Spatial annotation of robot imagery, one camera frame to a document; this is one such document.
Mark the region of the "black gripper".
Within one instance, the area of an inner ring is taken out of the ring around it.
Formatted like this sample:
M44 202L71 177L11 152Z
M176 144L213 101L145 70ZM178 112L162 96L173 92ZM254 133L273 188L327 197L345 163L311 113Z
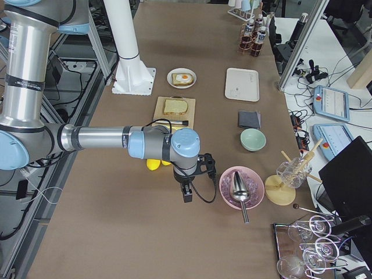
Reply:
M180 183L184 203L192 202L191 184L194 180L194 176L186 174L183 169L179 168L177 165L173 166L173 174L176 181Z

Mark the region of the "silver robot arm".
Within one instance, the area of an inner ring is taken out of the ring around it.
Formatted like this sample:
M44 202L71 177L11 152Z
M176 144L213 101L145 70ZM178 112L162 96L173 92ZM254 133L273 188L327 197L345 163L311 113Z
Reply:
M164 126L84 127L40 119L51 35L86 34L87 1L6 1L11 20L5 95L1 113L1 169L14 170L57 152L126 148L130 156L174 166L183 199L190 202L201 173L199 135Z

